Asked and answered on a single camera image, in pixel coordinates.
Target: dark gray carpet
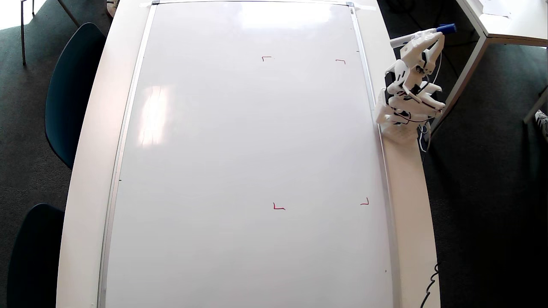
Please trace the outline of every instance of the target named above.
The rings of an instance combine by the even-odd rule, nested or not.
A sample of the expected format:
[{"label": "dark gray carpet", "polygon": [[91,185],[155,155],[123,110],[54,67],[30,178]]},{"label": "dark gray carpet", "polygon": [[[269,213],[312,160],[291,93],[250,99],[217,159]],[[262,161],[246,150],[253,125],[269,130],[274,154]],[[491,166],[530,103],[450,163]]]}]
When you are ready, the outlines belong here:
[{"label": "dark gray carpet", "polygon": [[[108,33],[104,0],[65,4],[81,24],[93,22]],[[25,9],[31,10],[31,1]],[[71,172],[45,139],[44,108],[57,58],[75,31],[59,3],[48,0],[25,25],[23,67],[20,27],[0,30],[0,307],[5,307],[9,259],[25,213],[41,202],[65,208]]]},{"label": "dark gray carpet", "polygon": [[[80,22],[94,22],[107,34],[103,0],[66,4]],[[397,13],[402,4],[408,10]],[[438,97],[443,101],[477,40],[470,22],[453,0],[379,0],[379,5],[392,38],[457,23],[459,32],[447,36],[436,82],[446,90]],[[25,29],[27,68],[21,66],[19,28],[0,30],[0,306],[26,211],[39,202],[64,208],[70,181],[70,170],[45,140],[43,117],[52,70],[76,28],[49,0]],[[546,65],[545,49],[489,47],[424,157],[442,307],[544,301],[544,285],[529,280],[546,274],[548,146],[521,119],[546,86]],[[427,282],[417,277],[425,288]]]}]

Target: chair backrest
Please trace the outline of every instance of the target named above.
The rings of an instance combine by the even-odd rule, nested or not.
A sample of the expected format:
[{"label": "chair backrest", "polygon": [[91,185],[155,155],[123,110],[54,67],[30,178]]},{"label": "chair backrest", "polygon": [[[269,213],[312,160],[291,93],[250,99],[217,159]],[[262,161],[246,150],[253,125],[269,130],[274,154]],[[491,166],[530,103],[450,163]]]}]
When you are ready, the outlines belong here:
[{"label": "chair backrest", "polygon": [[61,53],[45,101],[45,135],[72,169],[89,93],[106,38],[92,23],[83,24]]},{"label": "chair backrest", "polygon": [[65,213],[45,203],[25,217],[9,263],[8,308],[55,307]]}]

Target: sneaker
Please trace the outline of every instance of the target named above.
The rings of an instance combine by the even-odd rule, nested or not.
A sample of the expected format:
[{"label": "sneaker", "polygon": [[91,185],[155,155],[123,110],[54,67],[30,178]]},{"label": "sneaker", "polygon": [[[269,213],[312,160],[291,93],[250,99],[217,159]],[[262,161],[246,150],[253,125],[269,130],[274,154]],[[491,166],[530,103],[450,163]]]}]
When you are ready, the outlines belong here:
[{"label": "sneaker", "polygon": [[544,139],[548,141],[548,116],[539,110],[535,113],[535,122],[540,128],[540,132],[543,134]]},{"label": "sneaker", "polygon": [[114,14],[116,13],[119,2],[120,0],[108,0],[106,2],[106,10],[109,13],[110,17],[114,18]]}]

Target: white table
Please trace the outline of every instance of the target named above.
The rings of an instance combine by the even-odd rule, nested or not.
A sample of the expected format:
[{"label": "white table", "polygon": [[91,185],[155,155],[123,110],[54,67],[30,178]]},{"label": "white table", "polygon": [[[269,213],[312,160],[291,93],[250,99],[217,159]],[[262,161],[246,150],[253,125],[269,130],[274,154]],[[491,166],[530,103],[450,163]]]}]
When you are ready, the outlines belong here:
[{"label": "white table", "polygon": [[548,43],[548,4],[545,0],[501,0],[510,10],[510,18],[483,14],[479,0],[456,1],[476,29],[479,40],[447,97],[443,115],[434,121],[432,128],[438,126],[454,107],[490,44],[546,46]]},{"label": "white table", "polygon": [[[357,12],[366,42],[374,89],[395,61],[376,1],[362,0]],[[68,192],[59,260],[57,307],[96,307],[106,210],[120,129],[148,7],[124,1],[118,7],[84,118]],[[417,307],[436,264],[436,248],[418,146],[383,140],[394,209],[400,306]],[[438,283],[426,307],[439,307]]]}]

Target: chair leg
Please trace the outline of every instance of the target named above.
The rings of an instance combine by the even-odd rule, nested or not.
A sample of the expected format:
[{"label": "chair leg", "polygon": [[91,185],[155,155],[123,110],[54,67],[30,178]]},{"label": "chair leg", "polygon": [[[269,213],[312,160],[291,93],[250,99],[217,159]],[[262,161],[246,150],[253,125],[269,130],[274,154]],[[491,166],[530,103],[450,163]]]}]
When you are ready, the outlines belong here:
[{"label": "chair leg", "polygon": [[61,6],[63,7],[63,10],[65,10],[65,12],[67,12],[68,16],[70,17],[70,19],[72,19],[72,22],[74,22],[74,24],[80,28],[80,24],[78,23],[78,21],[76,20],[76,18],[74,18],[74,16],[72,15],[72,13],[69,11],[69,9],[67,8],[67,6],[63,3],[62,0],[57,0],[57,2],[59,2],[59,4],[61,4]]},{"label": "chair leg", "polygon": [[23,65],[27,65],[25,59],[25,25],[23,23],[23,1],[21,1],[21,52],[23,54]]},{"label": "chair leg", "polygon": [[535,105],[533,105],[533,108],[529,110],[525,118],[523,118],[523,123],[527,124],[531,119],[535,116],[535,113],[540,107],[546,103],[546,88],[544,88],[544,91],[542,95],[539,97],[539,100],[536,101]]}]

